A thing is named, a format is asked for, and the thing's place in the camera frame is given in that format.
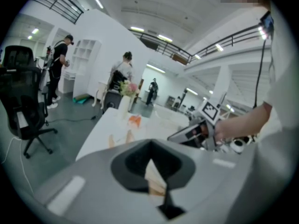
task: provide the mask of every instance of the orange object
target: orange object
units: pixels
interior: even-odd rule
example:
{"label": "orange object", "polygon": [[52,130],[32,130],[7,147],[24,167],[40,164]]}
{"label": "orange object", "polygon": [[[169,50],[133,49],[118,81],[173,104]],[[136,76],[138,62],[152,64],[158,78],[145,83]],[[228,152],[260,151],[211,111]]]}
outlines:
{"label": "orange object", "polygon": [[133,123],[133,124],[136,124],[138,128],[139,128],[139,125],[140,125],[140,121],[141,121],[141,116],[139,116],[139,115],[138,116],[132,115],[129,118],[129,122]]}

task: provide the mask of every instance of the cable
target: cable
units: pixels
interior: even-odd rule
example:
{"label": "cable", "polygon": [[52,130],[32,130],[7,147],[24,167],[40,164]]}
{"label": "cable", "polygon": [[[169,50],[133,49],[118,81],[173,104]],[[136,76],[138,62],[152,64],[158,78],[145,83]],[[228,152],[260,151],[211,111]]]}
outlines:
{"label": "cable", "polygon": [[53,123],[53,122],[62,121],[62,120],[69,121],[69,122],[80,122],[80,121],[84,121],[84,120],[94,120],[94,119],[95,119],[95,117],[92,117],[91,119],[78,119],[78,120],[72,120],[72,119],[56,119],[56,120],[53,120],[53,121],[48,121],[48,123]]}
{"label": "cable", "polygon": [[3,161],[1,164],[3,164],[3,163],[6,161],[6,158],[7,158],[8,152],[9,152],[9,148],[10,148],[10,145],[12,144],[13,140],[19,140],[19,141],[21,141],[21,139],[18,139],[18,138],[16,138],[16,137],[13,137],[13,138],[10,140],[10,143],[9,143],[9,145],[8,145],[8,149],[7,149],[7,152],[6,152],[6,155],[5,155],[5,159],[4,159],[4,161]]}
{"label": "cable", "polygon": [[28,178],[27,178],[27,176],[26,176],[26,173],[25,173],[25,169],[24,169],[24,165],[23,165],[23,160],[22,160],[22,150],[21,150],[21,147],[22,147],[22,141],[21,141],[21,143],[20,143],[20,160],[21,160],[21,165],[22,165],[22,169],[23,169],[23,174],[24,174],[24,176],[25,176],[25,178],[26,178],[26,180],[27,180],[27,182],[28,182],[28,185],[29,185],[30,190],[31,190],[32,195],[33,195],[33,194],[34,194],[33,189],[32,189],[32,187],[31,187],[30,182],[29,182],[29,180],[28,180]]}
{"label": "cable", "polygon": [[262,66],[263,66],[263,53],[264,53],[264,51],[265,51],[266,41],[267,41],[267,40],[265,40],[265,41],[263,42],[262,59],[261,59],[260,70],[259,70],[259,72],[258,72],[258,77],[257,77],[257,82],[256,82],[256,97],[255,97],[255,101],[254,101],[253,109],[256,108],[256,102],[257,102],[257,88],[258,88],[258,83],[259,83],[259,81],[260,81],[260,76],[261,76],[261,72],[262,72]]}

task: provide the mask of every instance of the gray floor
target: gray floor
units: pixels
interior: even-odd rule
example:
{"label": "gray floor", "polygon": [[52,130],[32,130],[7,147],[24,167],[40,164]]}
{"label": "gray floor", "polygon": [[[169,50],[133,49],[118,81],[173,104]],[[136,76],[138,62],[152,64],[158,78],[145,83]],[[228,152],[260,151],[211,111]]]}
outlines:
{"label": "gray floor", "polygon": [[[92,116],[99,114],[99,103],[97,103],[97,106],[94,108],[91,106],[93,99],[86,101],[84,104],[76,104],[72,101],[71,93],[61,95],[61,97],[61,100],[58,101],[58,107],[49,110],[49,116],[47,117],[48,121],[56,119],[90,119]],[[138,113],[144,117],[149,117],[152,109],[153,106],[150,105],[147,107],[143,102],[138,100],[136,104],[133,104],[132,113]],[[5,158],[9,142],[14,136],[8,129],[6,111],[1,102],[0,117],[0,161],[2,162]],[[57,134],[50,132],[40,136],[47,147],[53,150],[53,154],[49,155],[39,142],[34,140],[28,150],[28,153],[31,156],[30,159],[26,159],[23,155],[21,156],[24,170],[33,191],[48,178],[75,161],[85,139],[99,118],[100,114],[96,120],[85,120],[80,122],[61,120],[50,123],[49,127],[43,127],[53,127],[58,130]],[[20,143],[21,141],[13,140],[7,159],[3,164],[3,168],[14,186],[31,193],[21,166]],[[22,152],[26,143],[26,140],[21,143]]]}

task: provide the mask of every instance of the white pillar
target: white pillar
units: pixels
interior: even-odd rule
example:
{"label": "white pillar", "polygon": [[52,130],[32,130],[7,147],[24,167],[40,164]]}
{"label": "white pillar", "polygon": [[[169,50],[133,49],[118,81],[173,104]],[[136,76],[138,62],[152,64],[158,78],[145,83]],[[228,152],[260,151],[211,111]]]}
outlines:
{"label": "white pillar", "polygon": [[43,54],[46,54],[46,52],[47,52],[47,47],[52,45],[52,43],[53,43],[53,41],[54,41],[54,38],[55,38],[55,36],[56,36],[56,33],[57,33],[58,29],[59,29],[59,27],[58,27],[58,26],[55,26],[55,27],[53,27],[53,29],[50,31],[50,34],[49,34],[49,36],[48,36],[48,38],[47,38],[47,41],[46,41],[46,44],[45,44],[45,46],[44,46],[44,48],[43,48]]}
{"label": "white pillar", "polygon": [[38,42],[35,43],[34,47],[33,47],[33,58],[36,58],[36,50],[37,50],[37,46],[38,46]]}
{"label": "white pillar", "polygon": [[232,77],[232,72],[229,66],[228,65],[221,66],[213,90],[213,94],[209,100],[211,104],[218,105],[221,102],[222,96],[228,91],[231,77]]}

